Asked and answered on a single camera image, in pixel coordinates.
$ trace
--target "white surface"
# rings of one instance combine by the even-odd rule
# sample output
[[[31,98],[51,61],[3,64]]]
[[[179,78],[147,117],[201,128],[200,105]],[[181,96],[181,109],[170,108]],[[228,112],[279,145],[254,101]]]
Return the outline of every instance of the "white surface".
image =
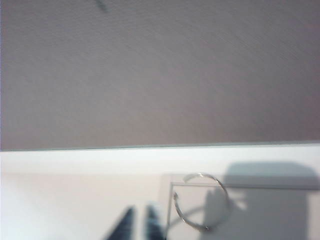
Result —
[[[237,162],[290,162],[320,173],[320,144],[119,148],[2,152],[3,173],[223,175]],[[291,169],[241,169],[238,175],[303,176]]]
[[[255,184],[254,179],[260,177],[280,179],[278,184],[293,178],[295,181],[290,184],[297,184],[300,188],[300,180],[303,182],[305,178],[309,179],[307,183],[310,186],[318,182],[319,163],[319,144],[2,152],[1,239],[100,240],[130,205],[137,208],[135,239],[143,239],[144,209],[149,201],[160,204],[162,220],[166,220],[170,183],[166,174],[207,172],[219,175],[226,181],[226,176],[251,176],[254,177],[251,184]],[[299,210],[295,213],[303,213],[306,221],[295,217],[282,219],[287,219],[295,228],[303,223],[301,234],[305,239],[319,239],[319,194],[317,191],[310,191],[309,194],[306,190],[295,190],[297,196],[301,196],[301,191],[304,191],[303,198],[297,199],[302,201],[295,201],[293,193],[291,198],[287,198],[287,194],[279,197],[281,194],[277,191],[264,190],[265,198],[258,194],[258,202],[263,206],[271,204],[270,199],[276,203],[276,200],[287,198],[285,207],[276,206],[270,212],[281,214],[283,210],[285,215],[290,209]],[[254,210],[257,203],[252,198],[253,194],[249,195],[251,198],[246,198],[246,194],[243,198],[250,199],[250,209]],[[196,196],[189,199],[195,206],[203,204],[203,201]],[[242,231],[239,236],[250,236],[246,235],[246,231],[255,229],[249,225],[251,216],[242,218],[240,213],[243,212],[238,211],[235,219],[248,220],[239,228]],[[231,226],[236,227],[237,224],[238,221],[235,221]],[[270,231],[261,227],[256,229]],[[195,236],[193,230],[190,232],[181,223],[171,234],[175,234],[172,240],[186,235]],[[231,230],[229,237],[232,234],[236,231]],[[199,236],[188,239],[198,240]]]

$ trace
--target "key ring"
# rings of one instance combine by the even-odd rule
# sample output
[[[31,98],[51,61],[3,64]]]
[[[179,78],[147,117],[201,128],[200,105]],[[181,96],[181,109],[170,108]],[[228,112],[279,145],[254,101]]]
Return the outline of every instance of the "key ring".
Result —
[[[214,177],[214,176],[212,176],[210,174],[206,174],[206,173],[189,174],[189,175],[187,175],[187,176],[185,176],[183,178],[183,181],[185,183],[187,183],[189,180],[191,180],[193,178],[197,178],[197,177],[212,179],[222,188],[222,190],[224,192],[224,196],[225,196],[226,207],[227,207],[226,214],[223,215],[220,219],[218,219],[214,224],[212,224],[210,226],[209,225],[201,225],[201,224],[195,223],[193,221],[190,221],[187,217],[184,216],[184,214],[181,211],[181,209],[179,207],[179,204],[178,204],[179,196],[178,196],[177,192],[173,193],[174,206],[175,206],[176,213],[178,214],[178,216],[181,218],[181,220],[183,222],[185,222],[189,226],[197,229],[200,232],[210,232],[214,228],[216,228],[218,225],[220,225],[222,222],[224,222],[227,219],[227,217],[229,216],[229,213],[230,213],[230,199],[229,199],[229,195],[228,195],[228,192],[227,192],[227,189],[225,188],[225,186],[216,177]]]

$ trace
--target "gray fabric surface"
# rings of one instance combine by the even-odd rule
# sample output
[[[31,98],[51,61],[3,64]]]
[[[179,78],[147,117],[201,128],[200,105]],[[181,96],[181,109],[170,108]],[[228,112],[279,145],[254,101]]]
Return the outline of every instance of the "gray fabric surface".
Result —
[[[2,150],[320,140],[320,1],[1,11]]]

